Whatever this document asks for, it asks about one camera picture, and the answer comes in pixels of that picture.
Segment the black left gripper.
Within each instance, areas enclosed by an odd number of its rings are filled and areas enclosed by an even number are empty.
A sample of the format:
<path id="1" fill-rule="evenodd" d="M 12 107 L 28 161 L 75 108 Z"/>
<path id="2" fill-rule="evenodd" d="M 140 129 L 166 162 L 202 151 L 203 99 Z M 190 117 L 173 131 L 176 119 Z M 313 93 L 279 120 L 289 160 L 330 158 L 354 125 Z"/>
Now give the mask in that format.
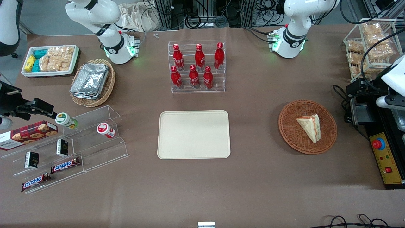
<path id="1" fill-rule="evenodd" d="M 346 97 L 357 97 L 365 93 L 365 99 L 376 99 L 375 97 L 378 98 L 389 94 L 389 87 L 387 85 L 382 85 L 381 87 L 376 88 L 377 89 L 373 89 L 370 85 L 365 87 L 364 79 L 356 79 L 346 86 Z"/>

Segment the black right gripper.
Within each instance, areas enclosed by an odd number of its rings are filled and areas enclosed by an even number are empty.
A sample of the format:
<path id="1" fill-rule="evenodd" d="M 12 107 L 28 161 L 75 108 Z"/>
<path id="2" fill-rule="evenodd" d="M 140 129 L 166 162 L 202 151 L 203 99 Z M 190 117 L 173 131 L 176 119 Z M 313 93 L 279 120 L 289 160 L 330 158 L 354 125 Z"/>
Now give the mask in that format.
<path id="1" fill-rule="evenodd" d="M 26 100 L 21 95 L 21 89 L 14 87 L 5 82 L 1 82 L 0 90 L 0 114 L 5 117 L 18 117 L 23 120 L 30 120 L 31 115 L 43 115 L 51 119 L 55 119 L 56 112 L 53 112 L 54 106 L 39 99 L 35 98 L 29 108 L 29 100 Z"/>

